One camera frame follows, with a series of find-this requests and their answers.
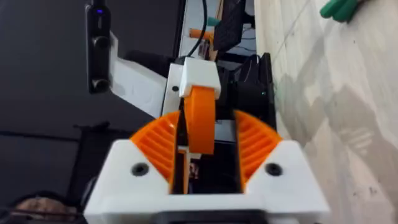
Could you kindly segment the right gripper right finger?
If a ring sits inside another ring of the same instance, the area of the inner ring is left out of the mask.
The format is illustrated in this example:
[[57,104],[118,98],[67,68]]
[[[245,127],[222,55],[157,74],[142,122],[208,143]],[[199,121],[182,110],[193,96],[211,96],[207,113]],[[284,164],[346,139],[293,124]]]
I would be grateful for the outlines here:
[[329,204],[300,144],[283,139],[248,113],[236,110],[234,115],[244,195],[271,214],[329,214]]

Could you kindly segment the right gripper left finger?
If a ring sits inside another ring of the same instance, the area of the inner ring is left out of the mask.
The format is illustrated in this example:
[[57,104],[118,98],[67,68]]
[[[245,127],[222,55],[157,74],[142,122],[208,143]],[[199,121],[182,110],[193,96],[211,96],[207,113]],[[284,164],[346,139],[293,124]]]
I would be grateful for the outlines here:
[[113,143],[85,215],[152,213],[170,205],[179,116],[163,115]]

